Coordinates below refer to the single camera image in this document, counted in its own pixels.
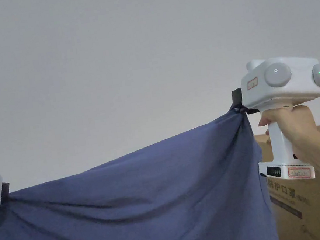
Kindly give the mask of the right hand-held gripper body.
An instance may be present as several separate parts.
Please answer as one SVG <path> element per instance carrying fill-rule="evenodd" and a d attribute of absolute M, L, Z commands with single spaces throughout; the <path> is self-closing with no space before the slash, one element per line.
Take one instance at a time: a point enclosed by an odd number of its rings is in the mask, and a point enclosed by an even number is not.
<path fill-rule="evenodd" d="M 232 92 L 233 107 L 242 104 L 250 109 L 286 108 L 320 97 L 320 62 L 308 57 L 277 57 L 252 60 L 241 86 Z M 259 163 L 265 177 L 285 180 L 314 179 L 314 167 L 295 157 L 291 142 L 276 123 L 268 126 L 273 160 Z"/>

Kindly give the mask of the person's right hand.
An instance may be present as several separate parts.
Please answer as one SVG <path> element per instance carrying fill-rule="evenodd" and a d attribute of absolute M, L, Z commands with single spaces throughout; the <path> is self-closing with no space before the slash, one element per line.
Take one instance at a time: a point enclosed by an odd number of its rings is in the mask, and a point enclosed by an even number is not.
<path fill-rule="evenodd" d="M 320 147 L 320 132 L 311 110 L 307 106 L 271 109 L 263 112 L 258 126 L 276 123 L 283 135 L 291 142 L 294 154 L 303 162 L 314 164 L 313 155 Z"/>

